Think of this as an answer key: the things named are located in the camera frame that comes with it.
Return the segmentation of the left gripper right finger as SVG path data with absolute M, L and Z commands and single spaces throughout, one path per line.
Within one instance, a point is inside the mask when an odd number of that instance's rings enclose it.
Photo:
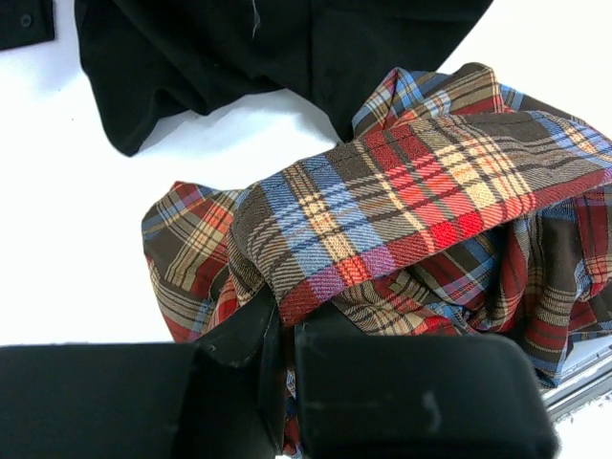
M 557 436 L 523 352 L 497 336 L 368 336 L 341 317 L 295 328 L 309 458 L 552 458 Z

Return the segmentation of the plaid flannel shirt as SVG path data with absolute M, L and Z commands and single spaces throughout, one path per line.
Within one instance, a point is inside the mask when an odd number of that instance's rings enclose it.
M 243 189 L 178 182 L 142 220 L 175 340 L 196 341 L 251 304 L 276 309 L 279 453 L 293 458 L 307 457 L 295 328 L 310 318 L 341 317 L 368 336 L 508 339 L 540 397 L 577 342 L 611 331 L 601 132 L 468 64 L 392 70 L 353 133 Z

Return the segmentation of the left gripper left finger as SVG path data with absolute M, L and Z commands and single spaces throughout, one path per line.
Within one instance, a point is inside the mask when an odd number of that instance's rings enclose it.
M 272 458 L 282 447 L 278 313 L 248 305 L 189 343 L 1 350 L 5 458 Z

